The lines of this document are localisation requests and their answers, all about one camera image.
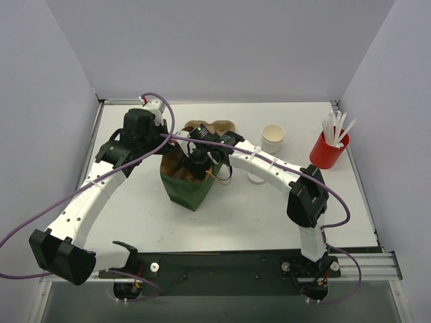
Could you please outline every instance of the robotic arm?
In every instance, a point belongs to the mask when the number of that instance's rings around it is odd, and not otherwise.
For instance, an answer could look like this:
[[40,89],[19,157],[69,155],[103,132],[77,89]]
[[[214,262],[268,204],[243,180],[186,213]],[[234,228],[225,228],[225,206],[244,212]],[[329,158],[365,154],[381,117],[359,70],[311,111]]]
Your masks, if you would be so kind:
[[[99,248],[91,251],[83,249],[88,233],[97,216],[113,192],[128,178],[137,166],[125,168],[121,172],[94,182],[99,176],[133,161],[156,148],[162,142],[161,134],[166,134],[166,122],[162,118],[164,105],[153,100],[145,109],[130,109],[124,117],[123,128],[114,132],[110,140],[101,146],[96,161],[91,167],[83,185],[93,182],[81,194],[75,196],[66,209],[44,232],[35,230],[30,236],[30,245],[40,268],[56,274],[75,285],[81,285],[94,271],[108,268],[123,268],[136,253],[134,247],[122,242],[109,250]],[[251,155],[222,147],[200,145],[181,141],[178,143],[185,153],[183,164],[197,178],[205,175],[211,164],[222,162],[234,168],[250,172],[289,195],[287,214],[300,228],[301,253],[313,262],[318,262],[326,253],[320,226],[327,208],[328,193],[315,183],[301,176],[285,172],[273,165],[275,162],[311,175],[323,182],[320,170],[310,165],[307,169],[290,165],[260,151],[240,135],[227,132],[223,136],[211,134],[205,126],[199,125],[188,132],[177,133],[179,137],[225,143],[252,152]],[[166,145],[159,153],[166,153],[175,147]],[[273,160],[267,163],[254,158],[259,153]]]

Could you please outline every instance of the tabletop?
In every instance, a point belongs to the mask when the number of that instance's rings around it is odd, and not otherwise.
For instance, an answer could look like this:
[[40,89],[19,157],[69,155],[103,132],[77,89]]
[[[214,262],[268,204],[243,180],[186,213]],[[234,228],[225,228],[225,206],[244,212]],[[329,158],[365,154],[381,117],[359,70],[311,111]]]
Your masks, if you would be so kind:
[[[106,105],[91,161],[99,147],[123,126],[124,114],[134,105]],[[236,132],[254,145],[261,144],[266,124],[281,125],[286,137],[275,154],[291,164],[307,166],[308,155],[321,132],[329,102],[254,104],[173,104],[180,130],[189,120],[231,120]],[[169,113],[164,113],[170,127]],[[199,208],[192,212],[171,202],[160,179],[161,156],[137,166],[114,192],[94,223],[85,246],[107,246],[120,240],[140,252],[299,249],[298,226],[286,215],[287,197],[270,184],[256,185],[242,170],[234,169],[232,182],[215,182]],[[346,225],[326,229],[328,242],[339,247],[377,246],[374,230],[346,152],[330,170],[325,183],[337,192],[352,212]],[[325,223],[345,219],[345,211],[330,196]]]

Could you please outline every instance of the metal frame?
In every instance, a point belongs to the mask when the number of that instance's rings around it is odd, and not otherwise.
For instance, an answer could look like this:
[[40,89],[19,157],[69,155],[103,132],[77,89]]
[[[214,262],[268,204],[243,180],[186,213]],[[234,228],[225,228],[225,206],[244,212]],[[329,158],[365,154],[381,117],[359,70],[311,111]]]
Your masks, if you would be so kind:
[[[94,121],[93,129],[92,129],[92,136],[90,139],[90,144],[87,150],[85,163],[81,171],[81,175],[79,177],[78,184],[82,183],[82,180],[84,179],[84,176],[86,175],[88,171],[88,166],[90,164],[90,158],[92,155],[92,150],[94,148],[94,143],[96,140],[98,127],[100,125],[104,105],[135,105],[140,104],[141,102],[136,100],[106,100],[106,101],[100,101],[98,113],[96,115],[96,119]],[[201,102],[201,101],[178,101],[173,102],[174,104],[191,104],[191,103],[220,103],[220,102]],[[334,110],[338,110],[338,101],[332,100],[330,101],[332,107]],[[358,172],[358,169],[356,167],[356,163],[354,161],[354,157],[352,155],[351,149],[347,148],[347,153],[349,155],[350,162],[352,164],[352,167],[354,169],[354,174],[358,183],[358,187],[360,189],[364,204],[366,206],[367,214],[370,218],[370,222],[374,228],[374,221],[372,219],[372,215],[370,212],[370,207],[368,205],[368,201],[366,199],[366,195],[364,192],[364,188],[362,186],[362,181],[360,179],[360,175]],[[395,300],[395,304],[398,309],[398,314],[403,323],[410,323],[412,322],[411,316],[409,313],[409,310],[407,308],[407,300],[405,297],[405,294],[403,292],[402,284],[401,284],[401,272],[399,270],[397,260],[394,254],[392,253],[382,253],[382,254],[376,254],[376,253],[370,253],[370,254],[352,254],[357,261],[359,262],[361,269],[362,269],[362,279],[365,281],[389,281],[389,284],[391,286],[393,297]],[[354,263],[345,255],[337,254],[337,257],[339,259],[340,269],[342,276],[338,279],[338,281],[355,281],[358,279],[358,272],[356,269],[356,266]],[[44,309],[46,306],[46,301],[48,299],[48,294],[51,289],[51,284],[54,282],[62,282],[63,279],[59,277],[44,277],[40,281],[40,285],[36,294],[36,298],[34,300],[34,304],[32,307],[32,311],[30,313],[29,322],[40,322],[42,319],[42,315],[44,313]],[[98,275],[94,273],[88,280],[89,283],[94,282],[107,282],[112,281],[115,283],[128,283],[133,281],[132,279],[100,279],[98,278]]]

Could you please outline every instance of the cup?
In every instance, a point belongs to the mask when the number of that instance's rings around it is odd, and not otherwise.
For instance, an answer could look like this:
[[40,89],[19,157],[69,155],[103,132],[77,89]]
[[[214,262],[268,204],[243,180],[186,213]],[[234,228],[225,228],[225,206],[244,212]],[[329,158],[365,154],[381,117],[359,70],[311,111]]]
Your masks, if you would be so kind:
[[335,165],[335,162],[337,161],[341,153],[344,151],[344,149],[347,148],[347,145],[349,145],[349,142],[350,142],[350,138],[349,138],[349,135],[347,134],[341,140],[341,143],[343,144],[342,148],[332,147],[325,142],[325,138],[322,132],[310,153],[310,162],[314,166],[322,170],[327,170],[331,168],[332,166]]
[[284,129],[278,124],[265,126],[262,131],[262,150],[270,154],[277,152],[284,135]]

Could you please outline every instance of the red container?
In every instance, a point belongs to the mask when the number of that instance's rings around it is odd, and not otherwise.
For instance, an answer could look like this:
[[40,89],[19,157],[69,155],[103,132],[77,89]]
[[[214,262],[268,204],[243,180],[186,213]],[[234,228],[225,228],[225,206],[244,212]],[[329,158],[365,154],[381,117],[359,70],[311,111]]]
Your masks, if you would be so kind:
[[341,155],[341,153],[344,151],[344,149],[347,148],[347,145],[349,145],[349,135],[347,134],[341,142],[343,143],[344,147],[342,148],[335,148],[330,145],[328,145],[325,142],[325,139],[323,137],[323,132],[319,136],[319,138],[316,141],[316,144],[314,145],[314,148],[312,149],[310,153],[310,162],[322,169],[327,170],[334,166],[335,162],[337,161],[338,157]]

